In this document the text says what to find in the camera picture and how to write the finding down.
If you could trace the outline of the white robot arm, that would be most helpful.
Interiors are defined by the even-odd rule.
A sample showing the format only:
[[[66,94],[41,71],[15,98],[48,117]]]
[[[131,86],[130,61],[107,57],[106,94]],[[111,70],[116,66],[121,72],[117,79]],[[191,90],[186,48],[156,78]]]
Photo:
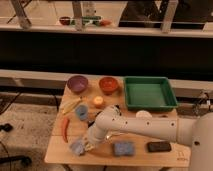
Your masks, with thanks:
[[[89,151],[103,142],[109,131],[133,133],[191,148],[188,171],[213,171],[213,112],[199,118],[122,116],[117,106],[101,111],[83,136]]]

